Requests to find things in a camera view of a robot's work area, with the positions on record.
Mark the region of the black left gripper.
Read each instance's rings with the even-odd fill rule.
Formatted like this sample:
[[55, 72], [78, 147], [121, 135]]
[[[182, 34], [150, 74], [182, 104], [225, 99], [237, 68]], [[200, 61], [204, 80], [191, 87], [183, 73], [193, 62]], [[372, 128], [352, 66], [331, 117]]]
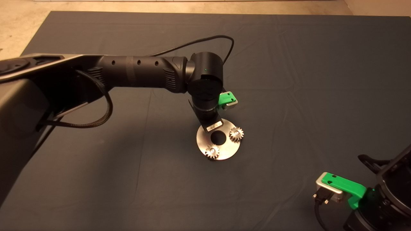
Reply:
[[206, 133], [210, 133], [223, 126], [223, 120], [218, 113], [218, 106], [204, 111], [197, 108], [192, 100], [189, 100], [189, 104], [201, 127]]

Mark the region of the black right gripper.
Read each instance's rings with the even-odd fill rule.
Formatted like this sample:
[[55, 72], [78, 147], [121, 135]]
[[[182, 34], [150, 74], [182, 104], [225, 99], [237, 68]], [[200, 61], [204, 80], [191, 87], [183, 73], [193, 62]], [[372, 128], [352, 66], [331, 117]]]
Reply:
[[343, 225], [345, 231], [387, 231], [390, 215], [387, 213], [361, 213], [354, 210]]

